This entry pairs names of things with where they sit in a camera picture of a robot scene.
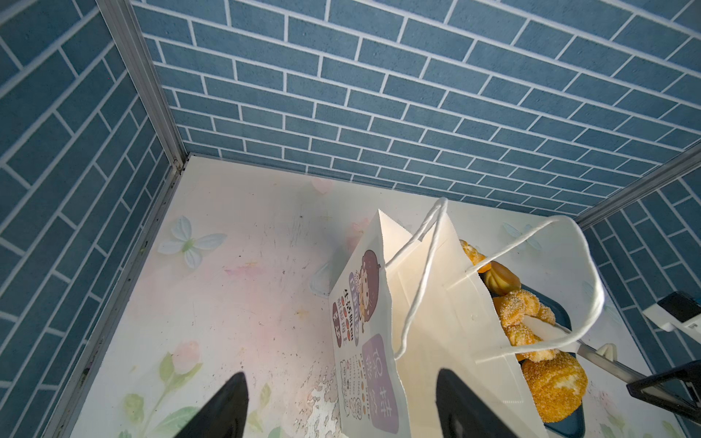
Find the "twisted sugar bread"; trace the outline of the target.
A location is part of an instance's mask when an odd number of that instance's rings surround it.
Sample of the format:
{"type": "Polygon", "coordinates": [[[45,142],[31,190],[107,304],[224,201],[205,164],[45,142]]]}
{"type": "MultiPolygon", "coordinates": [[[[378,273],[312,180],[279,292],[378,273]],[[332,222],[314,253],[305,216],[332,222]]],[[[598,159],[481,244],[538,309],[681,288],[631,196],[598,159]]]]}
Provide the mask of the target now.
{"type": "Polygon", "coordinates": [[[556,323],[551,308],[540,303],[532,293],[519,289],[502,297],[493,297],[500,324],[513,347],[532,345],[541,342],[525,323],[526,316],[551,324],[556,323]]]}

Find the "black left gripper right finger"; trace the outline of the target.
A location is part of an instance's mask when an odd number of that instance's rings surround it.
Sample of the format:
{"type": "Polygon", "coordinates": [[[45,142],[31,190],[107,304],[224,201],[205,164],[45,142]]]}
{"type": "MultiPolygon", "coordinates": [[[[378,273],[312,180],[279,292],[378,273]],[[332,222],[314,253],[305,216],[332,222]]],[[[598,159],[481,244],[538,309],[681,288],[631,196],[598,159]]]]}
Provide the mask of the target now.
{"type": "Polygon", "coordinates": [[[516,437],[452,370],[438,372],[436,407],[443,437],[516,437]]]}

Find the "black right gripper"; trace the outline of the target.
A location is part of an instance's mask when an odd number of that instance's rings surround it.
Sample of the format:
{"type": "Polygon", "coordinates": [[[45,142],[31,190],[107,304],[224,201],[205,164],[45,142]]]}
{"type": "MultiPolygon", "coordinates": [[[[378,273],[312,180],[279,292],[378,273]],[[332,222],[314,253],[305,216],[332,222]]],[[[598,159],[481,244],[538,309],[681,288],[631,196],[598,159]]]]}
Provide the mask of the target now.
{"type": "Polygon", "coordinates": [[[626,388],[637,400],[700,423],[700,361],[633,381],[626,388]]]}

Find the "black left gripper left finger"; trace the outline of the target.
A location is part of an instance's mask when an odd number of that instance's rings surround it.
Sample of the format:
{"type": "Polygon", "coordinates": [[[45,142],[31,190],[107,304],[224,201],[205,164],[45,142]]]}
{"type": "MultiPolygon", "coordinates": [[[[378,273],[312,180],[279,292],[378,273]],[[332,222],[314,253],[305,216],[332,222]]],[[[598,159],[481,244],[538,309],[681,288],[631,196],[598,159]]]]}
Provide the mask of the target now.
{"type": "Polygon", "coordinates": [[[175,438],[241,438],[248,417],[246,374],[234,374],[175,438]]]}

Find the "white paper bag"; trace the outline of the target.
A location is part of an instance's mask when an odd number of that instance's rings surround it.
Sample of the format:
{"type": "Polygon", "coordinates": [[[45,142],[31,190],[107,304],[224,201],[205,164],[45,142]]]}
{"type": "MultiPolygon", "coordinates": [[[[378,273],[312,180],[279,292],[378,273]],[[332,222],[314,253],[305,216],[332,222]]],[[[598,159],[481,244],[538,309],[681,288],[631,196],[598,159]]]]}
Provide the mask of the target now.
{"type": "Polygon", "coordinates": [[[513,347],[447,200],[415,232],[378,212],[330,292],[342,434],[443,437],[436,383],[449,369],[516,437],[545,436],[517,355],[578,341],[604,301],[595,280],[588,315],[570,335],[513,347]]]}

